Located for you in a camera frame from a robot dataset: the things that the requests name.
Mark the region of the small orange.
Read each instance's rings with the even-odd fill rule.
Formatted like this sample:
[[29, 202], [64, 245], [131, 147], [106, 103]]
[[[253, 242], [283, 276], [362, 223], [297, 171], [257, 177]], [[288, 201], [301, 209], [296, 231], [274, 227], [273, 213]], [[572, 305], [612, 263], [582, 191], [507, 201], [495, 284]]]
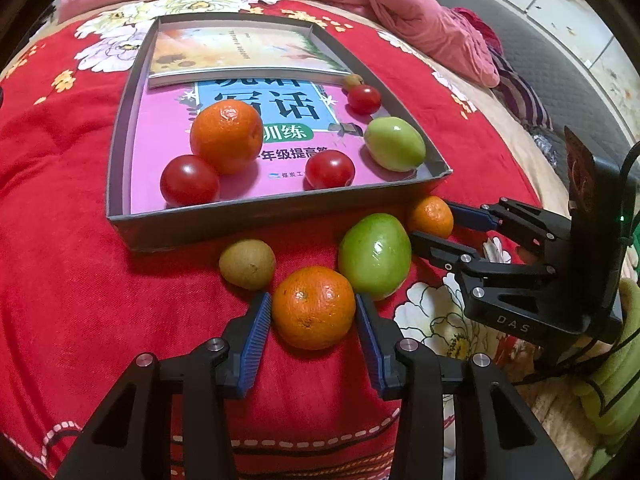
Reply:
[[448, 238], [454, 230], [454, 215], [442, 198], [427, 196], [408, 215], [407, 230]]

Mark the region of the large green apple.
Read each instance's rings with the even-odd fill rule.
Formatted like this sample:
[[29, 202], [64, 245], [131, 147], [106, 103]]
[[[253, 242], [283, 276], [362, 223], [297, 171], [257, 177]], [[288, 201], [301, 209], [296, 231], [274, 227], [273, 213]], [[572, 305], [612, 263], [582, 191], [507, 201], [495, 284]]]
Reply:
[[382, 300], [402, 285], [411, 266], [411, 243], [391, 214], [369, 214], [341, 240], [337, 266], [357, 294]]

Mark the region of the red tomato front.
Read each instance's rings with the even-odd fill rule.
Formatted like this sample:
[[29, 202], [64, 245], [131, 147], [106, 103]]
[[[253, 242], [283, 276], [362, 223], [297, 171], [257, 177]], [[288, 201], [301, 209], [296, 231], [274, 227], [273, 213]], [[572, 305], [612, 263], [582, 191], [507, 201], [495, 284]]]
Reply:
[[319, 188], [342, 188], [349, 186], [356, 176], [356, 168], [352, 160], [337, 150], [325, 150], [314, 154], [305, 167], [305, 178], [308, 184]]

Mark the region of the yellow-brown kiwi fruit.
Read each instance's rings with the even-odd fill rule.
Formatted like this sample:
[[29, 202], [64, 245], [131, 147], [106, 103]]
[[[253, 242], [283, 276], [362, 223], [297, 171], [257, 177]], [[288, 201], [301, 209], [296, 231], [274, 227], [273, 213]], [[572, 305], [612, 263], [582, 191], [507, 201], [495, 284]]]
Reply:
[[276, 270], [276, 256], [262, 240], [238, 240], [220, 255], [221, 276], [230, 284], [246, 290], [266, 288]]

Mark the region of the gray padded headboard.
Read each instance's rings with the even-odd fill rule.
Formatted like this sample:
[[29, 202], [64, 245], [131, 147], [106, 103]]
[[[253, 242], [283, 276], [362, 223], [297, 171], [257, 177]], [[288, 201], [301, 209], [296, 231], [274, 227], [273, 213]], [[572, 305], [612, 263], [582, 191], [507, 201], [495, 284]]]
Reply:
[[501, 55], [534, 88], [553, 127], [523, 127], [564, 183], [568, 182], [566, 130], [577, 134], [593, 154], [617, 165], [623, 162], [630, 151], [623, 129], [587, 78], [551, 40], [496, 0], [437, 1], [474, 13], [498, 37]]

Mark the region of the striped dark pillow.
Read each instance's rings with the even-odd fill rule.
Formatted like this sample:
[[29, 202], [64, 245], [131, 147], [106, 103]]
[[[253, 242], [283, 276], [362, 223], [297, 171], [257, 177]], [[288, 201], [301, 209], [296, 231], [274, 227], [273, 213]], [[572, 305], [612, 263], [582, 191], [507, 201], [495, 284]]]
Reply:
[[524, 127], [553, 127], [551, 116], [534, 88], [512, 67], [496, 49], [489, 48], [500, 82], [494, 95]]

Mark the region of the red cherry tomato by longan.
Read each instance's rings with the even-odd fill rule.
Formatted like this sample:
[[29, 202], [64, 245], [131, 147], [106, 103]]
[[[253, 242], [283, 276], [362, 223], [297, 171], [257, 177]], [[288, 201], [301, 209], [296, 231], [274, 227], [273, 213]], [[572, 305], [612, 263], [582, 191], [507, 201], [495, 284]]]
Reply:
[[347, 92], [347, 103], [358, 115], [371, 115], [381, 108], [382, 96], [378, 89], [358, 84]]

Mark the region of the gray shallow cardboard box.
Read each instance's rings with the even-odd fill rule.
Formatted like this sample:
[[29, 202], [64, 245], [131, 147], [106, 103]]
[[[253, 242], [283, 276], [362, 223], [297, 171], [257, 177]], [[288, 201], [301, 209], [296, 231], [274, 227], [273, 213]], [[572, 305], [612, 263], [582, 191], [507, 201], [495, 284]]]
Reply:
[[130, 249], [154, 252], [413, 197], [450, 174], [405, 104], [321, 26], [164, 15], [122, 92], [106, 215]]

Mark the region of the small brown longan in box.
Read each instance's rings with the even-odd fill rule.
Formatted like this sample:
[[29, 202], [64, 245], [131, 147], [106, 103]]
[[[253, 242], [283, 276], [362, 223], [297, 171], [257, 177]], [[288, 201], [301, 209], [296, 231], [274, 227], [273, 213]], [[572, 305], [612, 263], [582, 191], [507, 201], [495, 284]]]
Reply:
[[342, 78], [341, 86], [345, 92], [351, 92], [353, 88], [357, 88], [364, 84], [361, 76], [358, 74], [348, 74]]

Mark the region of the pink chinese workbook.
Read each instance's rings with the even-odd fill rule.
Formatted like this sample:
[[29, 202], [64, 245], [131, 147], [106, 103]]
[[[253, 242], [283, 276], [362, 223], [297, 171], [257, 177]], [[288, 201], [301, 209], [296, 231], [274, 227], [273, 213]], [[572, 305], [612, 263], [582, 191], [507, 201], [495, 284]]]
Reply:
[[425, 157], [422, 134], [372, 87], [227, 79], [145, 90], [130, 210], [395, 182]]

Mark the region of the sunflower cover book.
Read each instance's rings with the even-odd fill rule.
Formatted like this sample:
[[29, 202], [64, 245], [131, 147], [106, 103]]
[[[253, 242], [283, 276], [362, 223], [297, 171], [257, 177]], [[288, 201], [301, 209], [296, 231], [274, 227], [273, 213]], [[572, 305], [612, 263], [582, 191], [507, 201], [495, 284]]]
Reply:
[[148, 81], [152, 88], [248, 76], [333, 82], [348, 74], [306, 30], [208, 26], [158, 32]]

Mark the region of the floral wall painting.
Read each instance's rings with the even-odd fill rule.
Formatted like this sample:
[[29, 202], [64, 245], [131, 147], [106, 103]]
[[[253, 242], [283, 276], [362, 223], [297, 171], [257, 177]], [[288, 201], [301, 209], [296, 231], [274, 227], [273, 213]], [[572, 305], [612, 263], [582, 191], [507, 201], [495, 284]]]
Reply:
[[639, 74], [612, 30], [586, 0], [506, 0], [570, 51], [600, 84], [634, 136]]

